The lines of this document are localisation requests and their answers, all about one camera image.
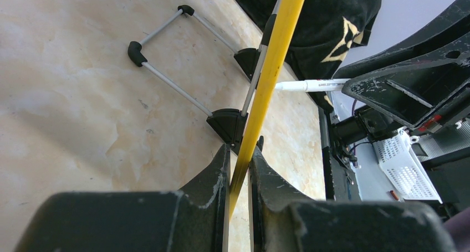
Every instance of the cable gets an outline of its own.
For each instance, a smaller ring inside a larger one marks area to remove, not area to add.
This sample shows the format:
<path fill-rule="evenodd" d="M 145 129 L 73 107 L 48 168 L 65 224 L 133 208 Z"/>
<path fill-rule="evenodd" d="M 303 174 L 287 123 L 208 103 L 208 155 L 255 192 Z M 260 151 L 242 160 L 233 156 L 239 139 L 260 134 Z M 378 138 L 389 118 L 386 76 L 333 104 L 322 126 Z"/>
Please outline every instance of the cable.
<path fill-rule="evenodd" d="M 355 152 L 357 146 L 362 145 L 362 144 L 366 144 L 366 143 L 372 144 L 372 142 L 370 142 L 370 141 L 362 142 L 362 143 L 359 143 L 357 145 L 354 145 L 349 151 L 354 150 L 354 152 Z"/>
<path fill-rule="evenodd" d="M 354 116 L 354 111 L 356 110 L 357 99 L 354 99 L 352 102 L 352 109 L 351 109 L 351 116 Z M 352 144 L 354 146 L 354 150 L 352 151 L 352 155 L 356 156 L 356 143 Z"/>

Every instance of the black machine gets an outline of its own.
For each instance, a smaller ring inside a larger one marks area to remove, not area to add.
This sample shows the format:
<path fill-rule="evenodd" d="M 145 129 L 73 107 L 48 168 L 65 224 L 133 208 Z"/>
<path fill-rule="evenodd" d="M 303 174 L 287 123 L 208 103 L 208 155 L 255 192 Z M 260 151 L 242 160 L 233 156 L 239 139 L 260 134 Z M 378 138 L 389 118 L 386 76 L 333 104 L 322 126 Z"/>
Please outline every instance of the black machine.
<path fill-rule="evenodd" d="M 339 69 L 343 92 L 367 106 L 342 122 L 320 109 L 327 201 L 303 195 L 270 168 L 258 143 L 249 166 L 253 251 L 454 251 L 422 203 L 341 201 L 332 166 L 348 145 L 400 127 L 435 133 L 470 112 L 470 0 L 457 0 L 416 34 Z M 175 192 L 62 193 L 37 211 L 17 251 L 226 251 L 231 145 Z"/>

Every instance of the black plastic corner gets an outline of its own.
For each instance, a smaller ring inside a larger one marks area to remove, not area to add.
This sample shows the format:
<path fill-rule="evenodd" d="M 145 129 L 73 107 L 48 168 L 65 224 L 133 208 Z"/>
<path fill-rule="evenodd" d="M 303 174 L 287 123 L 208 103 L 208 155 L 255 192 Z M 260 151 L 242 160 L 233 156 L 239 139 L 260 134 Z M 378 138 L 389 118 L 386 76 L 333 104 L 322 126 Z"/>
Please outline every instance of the black plastic corner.
<path fill-rule="evenodd" d="M 214 111 L 206 122 L 221 137 L 223 142 L 229 144 L 232 151 L 238 155 L 247 118 L 248 114 L 242 116 L 240 110 L 220 109 Z"/>
<path fill-rule="evenodd" d="M 135 41 L 130 42 L 127 48 L 127 55 L 138 67 L 141 67 L 143 62 L 147 62 L 147 59 L 142 55 L 140 50 L 142 50 L 142 45 Z"/>
<path fill-rule="evenodd" d="M 183 10 L 183 14 L 188 14 L 189 16 L 192 16 L 194 14 L 194 9 L 187 4 L 182 4 L 181 6 L 178 7 L 178 10 Z"/>
<path fill-rule="evenodd" d="M 252 81 L 256 64 L 258 63 L 260 52 L 255 48 L 245 48 L 238 51 L 233 57 L 243 72 Z"/>

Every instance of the silver metal tube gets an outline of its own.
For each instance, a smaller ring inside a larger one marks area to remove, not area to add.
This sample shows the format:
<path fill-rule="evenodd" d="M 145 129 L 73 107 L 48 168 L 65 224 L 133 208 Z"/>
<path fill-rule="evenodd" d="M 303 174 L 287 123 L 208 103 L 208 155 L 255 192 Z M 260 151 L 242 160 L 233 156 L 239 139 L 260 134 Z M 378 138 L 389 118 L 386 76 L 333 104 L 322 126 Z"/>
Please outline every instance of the silver metal tube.
<path fill-rule="evenodd" d="M 163 25 L 161 25 L 158 29 L 156 29 L 154 32 L 150 33 L 145 37 L 143 40 L 140 41 L 140 44 L 144 46 L 146 42 L 148 42 L 151 38 L 153 38 L 157 33 L 162 31 L 166 26 L 170 25 L 173 20 L 175 20 L 177 17 L 179 17 L 183 13 L 183 9 L 178 10 L 170 19 L 168 19 Z"/>
<path fill-rule="evenodd" d="M 222 36 L 220 36 L 216 30 L 214 30 L 211 25 L 202 17 L 200 17 L 198 14 L 196 14 L 196 12 L 194 12 L 194 14 L 192 15 L 193 17 L 195 17 L 199 22 L 201 22 L 202 25 L 204 25 L 204 27 L 206 27 L 208 30 L 210 30 L 212 32 L 212 34 L 214 34 L 219 40 L 222 41 L 222 43 L 224 43 L 227 47 L 230 48 L 230 50 L 232 50 L 234 53 L 237 52 L 237 50 L 235 50 L 235 48 L 228 43 L 228 41 L 226 41 L 224 38 L 222 38 Z"/>
<path fill-rule="evenodd" d="M 241 116 L 247 115 L 249 104 L 253 97 L 254 90 L 256 89 L 256 85 L 258 84 L 259 76 L 261 74 L 261 69 L 263 68 L 264 60 L 266 58 L 266 52 L 268 51 L 268 47 L 266 45 L 260 44 L 259 48 L 261 52 L 259 54 L 256 67 L 254 68 L 253 78 L 251 79 L 250 88 L 248 89 L 247 97 L 245 99 L 245 103 L 243 104 Z"/>
<path fill-rule="evenodd" d="M 185 97 L 188 101 L 190 101 L 196 107 L 201 109 L 201 111 L 203 111 L 207 116 L 212 116 L 212 112 L 208 108 L 206 108 L 204 105 L 202 105 L 196 99 L 194 99 L 191 95 L 189 95 L 187 92 L 185 92 L 182 88 L 180 88 L 178 85 L 176 85 L 171 79 L 167 78 L 162 72 L 158 71 L 156 68 L 154 68 L 148 62 L 143 62 L 142 65 L 145 66 L 150 72 L 154 73 L 157 77 L 159 77 L 159 79 L 163 80 L 168 86 L 170 86 L 174 90 L 176 90 L 179 94 L 181 94 L 183 97 Z"/>

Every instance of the metal rod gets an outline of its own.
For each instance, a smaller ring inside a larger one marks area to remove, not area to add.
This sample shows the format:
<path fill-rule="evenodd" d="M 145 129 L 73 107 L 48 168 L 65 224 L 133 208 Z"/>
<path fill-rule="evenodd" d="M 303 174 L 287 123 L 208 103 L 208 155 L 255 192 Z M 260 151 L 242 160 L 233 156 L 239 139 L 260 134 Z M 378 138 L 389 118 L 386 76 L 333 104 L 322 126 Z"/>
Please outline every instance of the metal rod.
<path fill-rule="evenodd" d="M 277 14 L 279 11 L 280 0 L 276 1 L 276 5 L 274 5 L 273 13 Z M 258 84 L 259 75 L 261 74 L 261 69 L 263 68 L 264 60 L 266 59 L 266 51 L 268 47 L 260 44 L 258 50 L 260 51 L 260 55 L 258 58 L 258 62 L 256 63 L 256 67 L 254 68 L 254 74 L 251 79 L 250 87 L 248 89 L 247 97 L 245 98 L 245 103 L 243 104 L 243 109 L 241 112 L 241 116 L 247 115 L 248 107 L 253 98 L 254 90 L 256 89 L 256 85 Z"/>
<path fill-rule="evenodd" d="M 170 19 L 168 19 L 163 25 L 161 25 L 158 29 L 156 29 L 154 32 L 150 33 L 147 35 L 143 40 L 140 41 L 140 44 L 144 46 L 146 42 L 148 42 L 151 38 L 153 38 L 157 33 L 162 31 L 166 26 L 170 25 L 173 20 L 175 20 L 177 17 L 179 17 L 183 13 L 183 10 L 180 9 L 178 12 L 176 12 Z"/>
<path fill-rule="evenodd" d="M 261 49 L 261 52 L 259 54 L 258 62 L 256 63 L 256 67 L 254 69 L 253 77 L 251 79 L 250 88 L 248 89 L 245 103 L 243 104 L 241 116 L 247 115 L 249 104 L 253 97 L 254 90 L 256 89 L 256 85 L 258 84 L 259 75 L 261 74 L 261 69 L 263 68 L 264 60 L 266 59 L 266 52 L 268 51 L 268 47 L 266 45 L 260 44 L 259 48 Z"/>
<path fill-rule="evenodd" d="M 204 27 L 206 27 L 208 30 L 210 30 L 212 32 L 212 34 L 214 34 L 219 40 L 222 41 L 222 43 L 224 43 L 227 47 L 230 48 L 230 50 L 232 50 L 234 53 L 237 52 L 237 50 L 235 50 L 235 48 L 229 44 L 228 41 L 226 41 L 224 38 L 222 38 L 222 36 L 220 36 L 212 27 L 211 25 L 208 23 L 207 20 L 205 20 L 204 18 L 200 17 L 198 14 L 196 14 L 196 12 L 194 12 L 193 14 L 193 17 L 195 17 L 199 22 L 201 22 L 202 25 L 204 25 Z"/>
<path fill-rule="evenodd" d="M 285 55 L 303 4 L 304 0 L 281 0 L 279 13 L 274 23 L 273 33 L 266 53 L 266 60 L 259 78 L 258 90 L 254 96 L 247 128 L 243 136 L 232 182 L 230 183 L 229 218 L 232 217 L 235 210 L 243 180 L 248 170 L 248 164 L 253 157 L 256 141 L 259 138 L 268 111 L 269 100 L 273 94 L 280 69 L 284 64 Z"/>
<path fill-rule="evenodd" d="M 143 62 L 142 65 L 145 66 L 150 72 L 154 73 L 157 77 L 159 77 L 159 79 L 163 80 L 166 84 L 168 84 L 168 86 L 176 90 L 179 94 L 185 97 L 188 101 L 190 101 L 196 107 L 201 109 L 201 111 L 203 111 L 207 116 L 212 116 L 212 112 L 208 108 L 206 108 L 196 99 L 194 99 L 191 95 L 185 92 L 182 88 L 176 85 L 171 79 L 167 78 L 162 72 L 158 71 L 156 68 L 154 68 L 152 65 L 150 65 L 147 62 Z"/>

